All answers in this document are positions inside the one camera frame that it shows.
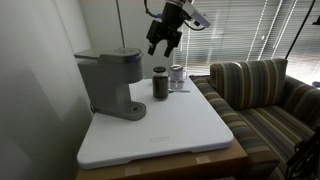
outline wooden table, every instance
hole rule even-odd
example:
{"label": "wooden table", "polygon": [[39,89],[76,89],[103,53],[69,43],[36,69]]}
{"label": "wooden table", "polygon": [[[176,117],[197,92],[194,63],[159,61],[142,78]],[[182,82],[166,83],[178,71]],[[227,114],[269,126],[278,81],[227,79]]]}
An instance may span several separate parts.
{"label": "wooden table", "polygon": [[77,180],[210,179],[237,176],[247,163],[247,154],[234,139],[227,149],[160,156],[91,170],[80,169]]}

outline window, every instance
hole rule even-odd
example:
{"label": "window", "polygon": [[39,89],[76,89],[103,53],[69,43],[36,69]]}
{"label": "window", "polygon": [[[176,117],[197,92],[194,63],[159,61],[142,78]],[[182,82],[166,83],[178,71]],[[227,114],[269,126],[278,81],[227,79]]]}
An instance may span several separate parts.
{"label": "window", "polygon": [[[194,6],[207,14],[211,26],[203,31],[182,26],[183,36],[174,50],[174,64],[185,66],[189,74],[199,75],[209,74],[209,66],[214,62],[284,58],[311,2],[195,0]],[[304,81],[302,75],[313,74],[316,80],[320,72],[317,67],[320,66],[320,26],[311,25],[320,15],[319,6],[320,3],[314,5],[288,58],[287,74]]]}

